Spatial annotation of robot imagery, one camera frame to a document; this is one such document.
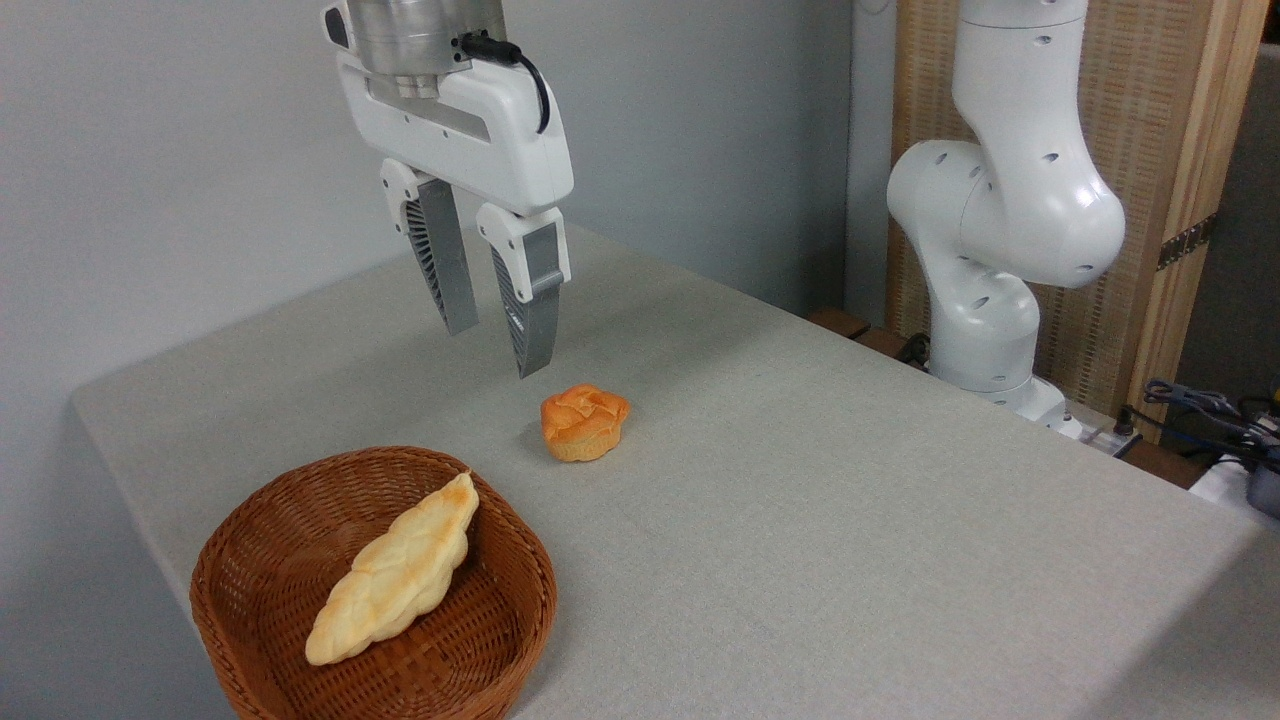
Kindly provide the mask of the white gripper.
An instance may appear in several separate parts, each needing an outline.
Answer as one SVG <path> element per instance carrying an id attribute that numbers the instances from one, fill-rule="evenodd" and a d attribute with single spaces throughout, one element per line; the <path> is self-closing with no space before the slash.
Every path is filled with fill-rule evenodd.
<path id="1" fill-rule="evenodd" d="M 453 184 L 488 201 L 477 228 L 492 247 L 518 375 L 539 372 L 552 360 L 561 286 L 571 279 L 553 206 L 571 193 L 573 172 L 554 96 L 508 41 L 503 6 L 337 1 L 324 24 L 355 124 L 388 158 L 380 177 L 396 231 L 448 333 L 477 324 Z"/>

